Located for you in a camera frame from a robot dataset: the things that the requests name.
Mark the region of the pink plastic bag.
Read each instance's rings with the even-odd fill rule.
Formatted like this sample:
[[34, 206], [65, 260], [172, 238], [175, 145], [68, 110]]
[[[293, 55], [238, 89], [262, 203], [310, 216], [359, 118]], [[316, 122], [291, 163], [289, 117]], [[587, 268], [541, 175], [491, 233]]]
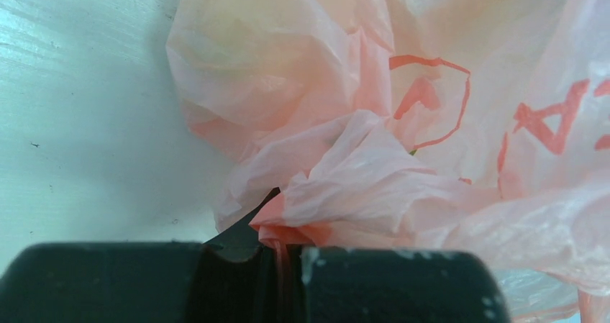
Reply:
[[464, 250], [515, 322], [609, 320], [609, 0], [181, 0], [214, 219], [267, 245]]

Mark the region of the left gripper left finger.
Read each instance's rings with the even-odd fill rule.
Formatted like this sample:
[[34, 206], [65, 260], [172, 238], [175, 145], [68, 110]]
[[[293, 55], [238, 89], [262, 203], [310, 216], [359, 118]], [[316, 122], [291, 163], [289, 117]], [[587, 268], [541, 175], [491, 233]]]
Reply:
[[273, 252], [253, 213], [207, 242], [62, 242], [1, 276], [3, 322], [279, 322]]

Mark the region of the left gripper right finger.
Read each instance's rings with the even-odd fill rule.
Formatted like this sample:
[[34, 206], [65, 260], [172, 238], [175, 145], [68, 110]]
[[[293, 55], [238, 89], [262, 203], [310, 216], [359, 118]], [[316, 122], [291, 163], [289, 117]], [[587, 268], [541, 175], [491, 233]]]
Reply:
[[305, 247], [287, 322], [510, 322], [484, 263], [470, 253]]

